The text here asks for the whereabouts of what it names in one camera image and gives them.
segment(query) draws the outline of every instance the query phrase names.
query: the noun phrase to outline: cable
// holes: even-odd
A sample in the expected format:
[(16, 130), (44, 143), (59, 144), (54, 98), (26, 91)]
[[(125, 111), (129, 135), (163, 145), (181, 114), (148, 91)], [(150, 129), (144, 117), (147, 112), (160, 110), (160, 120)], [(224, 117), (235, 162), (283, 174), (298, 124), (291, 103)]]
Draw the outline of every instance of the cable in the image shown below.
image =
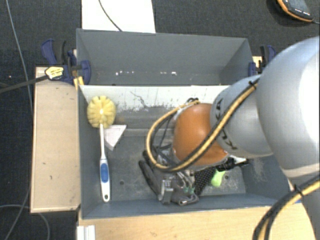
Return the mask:
[[(24, 57), (23, 57), (22, 52), (21, 52), (21, 47), (20, 47), (20, 44), (19, 44), (19, 41), (18, 41), (18, 37), (17, 37), (17, 33), (16, 33), (14, 21), (13, 21), (13, 19), (12, 19), (12, 15), (11, 15), (11, 11), (10, 11), (10, 6), (9, 6), (8, 0), (5, 0), (5, 3), (6, 3), (6, 8), (7, 8), (7, 10), (8, 10), (8, 14), (9, 14), (10, 23), (11, 23), (11, 27), (12, 27), (14, 39), (15, 39), (15, 42), (16, 42), (16, 46), (17, 46), (17, 48), (18, 48), (19, 55), (20, 55), (20, 58), (21, 58), (21, 62), (22, 62), (22, 67), (23, 67), (23, 71), (24, 71), (25, 80), (26, 80), (26, 81), (29, 81), (28, 74), (27, 74), (27, 69), (26, 69), (26, 64), (25, 64), (25, 60), (24, 60)], [(32, 96), (31, 96), (31, 89), (30, 89), (30, 86), (29, 86), (29, 85), (27, 86), (27, 89), (28, 89), (28, 96), (29, 96), (31, 116), (32, 116), (32, 118), (33, 118), (33, 115), (34, 115), (33, 102), (32, 102)]]
[(118, 25), (109, 17), (108, 13), (106, 12), (105, 8), (103, 7), (101, 0), (98, 0), (99, 4), (104, 12), (104, 14), (107, 16), (107, 18), (109, 19), (109, 21), (111, 21), (111, 23), (120, 31), (122, 32), (122, 29), (120, 27), (118, 27)]
[(7, 87), (0, 89), (0, 94), (3, 94), (5, 92), (9, 92), (9, 91), (12, 91), (12, 90), (24, 87), (24, 86), (29, 86), (29, 85), (32, 85), (32, 84), (35, 84), (35, 83), (38, 83), (38, 82), (41, 82), (41, 81), (47, 80), (47, 79), (48, 79), (48, 77), (46, 75), (43, 75), (43, 76), (40, 76), (35, 79), (31, 79), (31, 80), (21, 82), (21, 83), (15, 84), (15, 85), (10, 85), (10, 86), (7, 86)]
[(276, 217), (283, 212), (290, 205), (300, 200), (303, 196), (306, 196), (320, 187), (319, 174), (300, 187), (296, 187), (295, 190), (286, 194), (283, 198), (278, 200), (262, 217), (258, 225), (256, 226), (252, 240), (267, 240), (269, 239), (270, 230)]
[(153, 153), (152, 153), (152, 147), (150, 145), (153, 132), (157, 128), (157, 125), (160, 124), (163, 120), (165, 120), (167, 117), (174, 115), (179, 109), (185, 107), (185, 106), (190, 106), (190, 105), (195, 105), (199, 103), (199, 101), (195, 102), (190, 102), (187, 104), (184, 104), (182, 106), (176, 107), (175, 109), (171, 110), (161, 118), (159, 118), (150, 128), (147, 137), (146, 137), (146, 153), (148, 155), (148, 158), (152, 162), (152, 164), (158, 168), (161, 171), (165, 172), (177, 172), (181, 171), (190, 165), (194, 164), (198, 159), (201, 158), (205, 154), (205, 152), (210, 148), (210, 146), (213, 144), (214, 140), (216, 137), (220, 134), (221, 130), (223, 129), (224, 125), (228, 122), (232, 114), (236, 111), (236, 109), (242, 104), (242, 102), (252, 93), (255, 91), (257, 88), (257, 82), (259, 81), (259, 78), (256, 79), (254, 82), (251, 82), (231, 103), (231, 105), (226, 109), (225, 113), (223, 116), (220, 118), (220, 120), (216, 123), (216, 125), (211, 129), (210, 133), (208, 136), (202, 141), (202, 143), (194, 150), (192, 151), (183, 161), (181, 161), (178, 165), (176, 166), (165, 166), (162, 164), (157, 163), (155, 160)]
[[(30, 209), (29, 206), (22, 206), (20, 204), (6, 204), (6, 205), (0, 205), (0, 209), (1, 208), (21, 208), (22, 210), (23, 209)], [(44, 221), (45, 223), (45, 226), (46, 226), (46, 229), (47, 229), (47, 236), (46, 236), (46, 240), (49, 240), (50, 239), (50, 227), (49, 227), (49, 223), (48, 223), (48, 220), (46, 219), (45, 216), (43, 216), (41, 213), (38, 213), (39, 216), (42, 218), (42, 220)]]

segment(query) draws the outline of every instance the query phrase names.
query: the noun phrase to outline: gray carpet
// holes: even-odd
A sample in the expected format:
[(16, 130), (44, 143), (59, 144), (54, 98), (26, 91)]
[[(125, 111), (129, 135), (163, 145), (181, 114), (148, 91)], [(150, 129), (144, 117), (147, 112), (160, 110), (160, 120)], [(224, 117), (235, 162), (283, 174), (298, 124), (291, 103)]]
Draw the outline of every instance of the gray carpet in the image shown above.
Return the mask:
[[(319, 35), (319, 25), (298, 22), (279, 14), (271, 0), (152, 0), (156, 31), (248, 38), (253, 55), (260, 45), (277, 52)], [(306, 0), (317, 20), (320, 0)], [(81, 27), (81, 0), (9, 0), (26, 63), (34, 77), (42, 58), (40, 45), (48, 39), (67, 40), (75, 48), (75, 29)], [(22, 64), (10, 25), (5, 0), (0, 0), (0, 83), (24, 81)], [(31, 174), (32, 120), (26, 88), (0, 94), (0, 206), (22, 204)], [(0, 209), (0, 239), (7, 234), (17, 208)], [(74, 212), (46, 214), (51, 239), (75, 237)], [(46, 227), (38, 216), (22, 213), (10, 239), (45, 239)]]

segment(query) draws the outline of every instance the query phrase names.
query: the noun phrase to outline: yellow brush head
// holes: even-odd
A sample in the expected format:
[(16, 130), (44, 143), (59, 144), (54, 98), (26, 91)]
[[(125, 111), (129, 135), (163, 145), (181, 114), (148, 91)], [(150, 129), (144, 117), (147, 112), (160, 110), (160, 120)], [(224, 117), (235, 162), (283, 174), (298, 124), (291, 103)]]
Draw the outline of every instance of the yellow brush head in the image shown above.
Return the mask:
[(116, 106), (113, 101), (106, 96), (94, 97), (86, 110), (89, 123), (96, 128), (103, 125), (103, 128), (108, 128), (115, 121)]

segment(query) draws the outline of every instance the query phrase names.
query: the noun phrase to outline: blue clamp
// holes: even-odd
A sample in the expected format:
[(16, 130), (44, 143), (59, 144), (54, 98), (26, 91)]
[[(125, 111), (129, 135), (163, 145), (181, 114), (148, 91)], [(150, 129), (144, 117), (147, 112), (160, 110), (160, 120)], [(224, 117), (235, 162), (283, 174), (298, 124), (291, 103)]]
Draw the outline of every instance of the blue clamp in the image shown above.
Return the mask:
[(256, 63), (250, 62), (248, 67), (248, 76), (255, 76), (261, 74), (267, 64), (273, 60), (277, 55), (276, 50), (271, 45), (262, 45), (260, 46), (262, 60), (259, 60), (259, 65), (257, 67)]
[(60, 81), (73, 85), (74, 79), (78, 76), (83, 77), (83, 82), (88, 85), (91, 78), (91, 67), (88, 60), (82, 60), (80, 65), (77, 65), (77, 58), (73, 51), (67, 52), (65, 58), (65, 40), (46, 40), (41, 45), (42, 56), (48, 61), (50, 66), (59, 65), (63, 67), (63, 77)]

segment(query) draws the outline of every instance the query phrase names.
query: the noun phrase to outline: yellow device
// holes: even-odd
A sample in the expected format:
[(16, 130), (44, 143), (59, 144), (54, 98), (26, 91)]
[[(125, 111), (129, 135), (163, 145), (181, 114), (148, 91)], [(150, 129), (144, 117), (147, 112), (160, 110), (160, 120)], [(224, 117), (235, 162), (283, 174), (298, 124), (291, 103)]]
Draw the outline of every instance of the yellow device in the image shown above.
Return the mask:
[(286, 14), (295, 19), (308, 23), (314, 20), (305, 0), (276, 0), (276, 2)]

